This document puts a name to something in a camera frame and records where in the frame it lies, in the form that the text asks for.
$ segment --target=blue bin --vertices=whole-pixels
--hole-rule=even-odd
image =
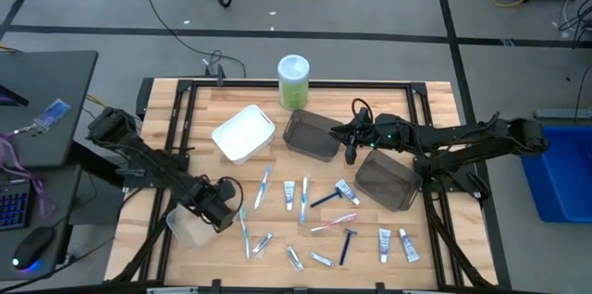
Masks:
[[[522,164],[541,220],[592,223],[592,128],[544,127],[549,149]]]

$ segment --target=white toothbrush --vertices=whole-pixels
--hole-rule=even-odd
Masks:
[[[265,198],[265,186],[267,185],[267,177],[271,172],[271,165],[267,165],[265,168],[265,175],[263,176],[263,180],[261,181],[261,186],[259,187],[259,193],[257,193],[257,198],[255,199],[255,210],[259,209],[263,199]]]
[[[240,218],[240,225],[242,226],[242,238],[244,239],[244,248],[247,254],[247,259],[251,258],[251,248],[249,247],[249,231],[247,230],[247,226],[244,224],[244,219],[247,217],[244,207],[240,208],[239,211],[239,218]]]

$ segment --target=white cup lid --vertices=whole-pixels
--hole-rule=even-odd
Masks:
[[[281,77],[291,81],[306,78],[310,68],[306,58],[300,55],[287,55],[277,64],[277,72]]]

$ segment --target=computer mouse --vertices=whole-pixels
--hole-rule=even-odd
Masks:
[[[51,227],[35,228],[17,247],[12,259],[12,265],[18,270],[29,268],[41,257],[45,248],[54,239],[54,229]]]

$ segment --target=clear plastic container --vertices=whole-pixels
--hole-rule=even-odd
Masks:
[[[182,205],[177,205],[166,216],[166,223],[184,249],[200,249],[216,236],[212,225],[207,225]]]

